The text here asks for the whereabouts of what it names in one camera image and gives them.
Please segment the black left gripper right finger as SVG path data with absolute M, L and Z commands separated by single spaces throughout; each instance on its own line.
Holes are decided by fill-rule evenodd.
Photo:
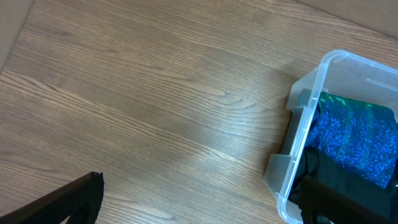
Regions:
M 392 222 L 309 177 L 303 179 L 298 199 L 304 223 L 318 223 L 319 215 L 336 224 Z

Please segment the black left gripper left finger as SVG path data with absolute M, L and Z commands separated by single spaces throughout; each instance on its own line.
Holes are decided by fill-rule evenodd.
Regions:
M 103 173 L 90 172 L 1 217 L 1 223 L 95 223 L 104 197 Z

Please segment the small black cloth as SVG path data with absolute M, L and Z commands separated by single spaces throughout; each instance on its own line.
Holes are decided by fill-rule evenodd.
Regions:
M 299 202 L 302 179 L 309 176 L 370 211 L 397 222 L 397 168 L 394 168 L 386 188 L 342 168 L 326 154 L 313 147 L 304 149 L 289 194 L 289 200 Z

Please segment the blue green sequin garment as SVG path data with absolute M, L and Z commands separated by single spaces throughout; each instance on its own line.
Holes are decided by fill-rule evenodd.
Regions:
M 321 92 L 305 146 L 385 189 L 397 161 L 397 121 L 388 107 Z

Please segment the clear plastic storage bin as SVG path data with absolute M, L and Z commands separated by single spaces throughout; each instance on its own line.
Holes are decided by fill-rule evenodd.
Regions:
M 397 69 L 345 50 L 332 50 L 323 56 L 319 66 L 292 85 L 286 104 L 292 119 L 281 152 L 269 156 L 264 173 L 279 216 L 286 223 L 302 222 L 301 210 L 289 201 L 289 194 L 323 91 L 386 106 L 396 112 Z

